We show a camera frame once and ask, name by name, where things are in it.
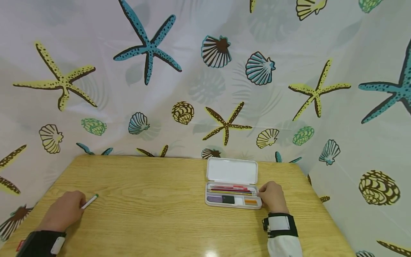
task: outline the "pencil case lid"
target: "pencil case lid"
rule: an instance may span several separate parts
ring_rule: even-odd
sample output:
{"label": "pencil case lid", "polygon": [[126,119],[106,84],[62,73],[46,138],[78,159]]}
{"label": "pencil case lid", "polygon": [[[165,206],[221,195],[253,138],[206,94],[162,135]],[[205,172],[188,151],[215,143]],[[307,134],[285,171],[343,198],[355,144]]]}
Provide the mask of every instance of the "pencil case lid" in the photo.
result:
{"label": "pencil case lid", "polygon": [[255,184],[258,164],[255,161],[211,157],[207,161],[207,178],[211,181]]}

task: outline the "fabric backdrop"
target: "fabric backdrop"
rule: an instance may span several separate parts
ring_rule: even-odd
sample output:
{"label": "fabric backdrop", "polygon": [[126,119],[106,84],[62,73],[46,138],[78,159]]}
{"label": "fabric backdrop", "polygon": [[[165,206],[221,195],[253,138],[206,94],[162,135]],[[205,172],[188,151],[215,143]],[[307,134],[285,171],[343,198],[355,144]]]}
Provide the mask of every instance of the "fabric backdrop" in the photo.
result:
{"label": "fabric backdrop", "polygon": [[1,1],[0,245],[75,156],[214,156],[296,162],[358,256],[410,256],[409,10]]}

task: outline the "red tag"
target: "red tag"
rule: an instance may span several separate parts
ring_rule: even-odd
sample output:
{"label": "red tag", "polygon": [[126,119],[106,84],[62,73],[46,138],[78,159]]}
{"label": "red tag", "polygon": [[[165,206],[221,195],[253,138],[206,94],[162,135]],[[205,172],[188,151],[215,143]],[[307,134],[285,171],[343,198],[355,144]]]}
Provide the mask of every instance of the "red tag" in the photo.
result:
{"label": "red tag", "polygon": [[17,246],[16,252],[20,251],[20,248],[21,248],[21,246],[22,246],[23,244],[24,244],[24,240],[21,240],[21,241],[20,241],[20,244],[18,244],[18,246]]}

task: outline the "black wrist strap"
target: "black wrist strap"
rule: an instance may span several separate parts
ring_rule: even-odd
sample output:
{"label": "black wrist strap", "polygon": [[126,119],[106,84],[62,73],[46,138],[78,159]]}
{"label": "black wrist strap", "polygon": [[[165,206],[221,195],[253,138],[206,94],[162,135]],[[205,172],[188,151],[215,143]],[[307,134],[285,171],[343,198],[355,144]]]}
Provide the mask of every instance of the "black wrist strap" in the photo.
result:
{"label": "black wrist strap", "polygon": [[[283,223],[279,224],[281,229],[276,229],[274,226],[270,227],[269,218],[270,217],[284,217]],[[267,231],[269,238],[274,238],[276,236],[296,236],[298,237],[297,227],[294,222],[294,217],[287,213],[269,213],[268,218],[262,220],[264,231]]]}
{"label": "black wrist strap", "polygon": [[66,237],[66,233],[55,231],[31,232],[16,257],[54,257],[51,253],[54,243],[59,237]]}

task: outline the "table surface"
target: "table surface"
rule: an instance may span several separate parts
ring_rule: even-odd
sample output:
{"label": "table surface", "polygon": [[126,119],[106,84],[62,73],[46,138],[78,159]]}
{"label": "table surface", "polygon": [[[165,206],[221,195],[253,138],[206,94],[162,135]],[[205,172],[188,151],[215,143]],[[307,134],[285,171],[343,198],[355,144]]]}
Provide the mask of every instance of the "table surface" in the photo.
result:
{"label": "table surface", "polygon": [[[258,162],[258,186],[282,185],[305,257],[355,256],[296,164]],[[72,225],[59,257],[268,256],[267,211],[204,203],[207,160],[82,155],[48,190],[0,250],[21,240],[64,192],[99,198]]]}

